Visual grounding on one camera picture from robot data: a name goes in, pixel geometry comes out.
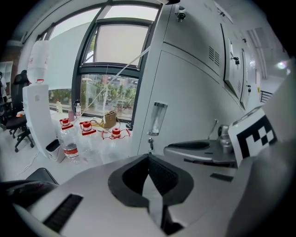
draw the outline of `red label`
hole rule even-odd
[[[74,155],[78,152],[77,148],[73,149],[73,150],[64,150],[66,155]]]

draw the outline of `white cable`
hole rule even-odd
[[[148,48],[146,48],[138,57],[136,57],[133,61],[131,61],[129,64],[127,64],[123,69],[120,70],[119,73],[116,74],[116,76],[113,77],[113,79],[106,85],[106,87],[111,83],[113,82],[122,72],[123,70],[125,70],[129,65],[131,65],[135,60],[137,60],[138,58],[144,56],[146,53],[149,52],[150,50],[150,47],[149,46]],[[85,108],[85,110],[81,113],[81,115],[73,122],[73,124],[75,124],[81,117],[82,115],[84,114],[84,112],[89,108],[89,106],[91,106],[93,104],[93,102],[97,99],[97,97],[103,92],[103,90],[105,90],[105,87],[97,94],[97,96],[92,100],[92,102],[88,105],[88,107]]]
[[[31,163],[30,163],[29,165],[27,165],[27,166],[24,168],[24,170],[23,170],[22,172],[18,173],[18,180],[19,180],[19,175],[22,174],[22,173],[24,173],[28,168],[30,168],[30,166],[33,164],[35,158],[36,158],[38,155],[39,155],[39,151],[37,151],[37,153],[35,154],[34,158],[33,158],[32,161],[31,161]]]

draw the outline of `black office chair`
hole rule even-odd
[[[29,80],[26,75],[26,71],[22,71],[21,74],[16,75],[13,84],[11,85],[11,102],[4,103],[5,110],[6,110],[6,128],[10,129],[10,134],[13,132],[13,138],[15,138],[14,134],[17,131],[18,128],[21,128],[23,133],[18,135],[18,142],[15,145],[15,152],[18,152],[17,146],[20,144],[20,142],[27,137],[28,140],[31,143],[31,147],[34,147],[34,144],[29,137],[29,134],[31,133],[30,130],[27,128],[27,119],[26,116],[22,117],[16,117],[17,113],[23,110],[23,87],[26,87],[29,85]]]

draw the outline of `chair backrest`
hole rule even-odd
[[[11,86],[11,99],[13,112],[23,110],[23,88],[29,85],[29,80],[25,74],[17,74]]]

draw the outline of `trash can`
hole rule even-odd
[[[56,139],[46,146],[46,150],[48,152],[49,158],[56,162],[62,162],[62,160],[66,157],[63,149],[60,146],[59,140]]]

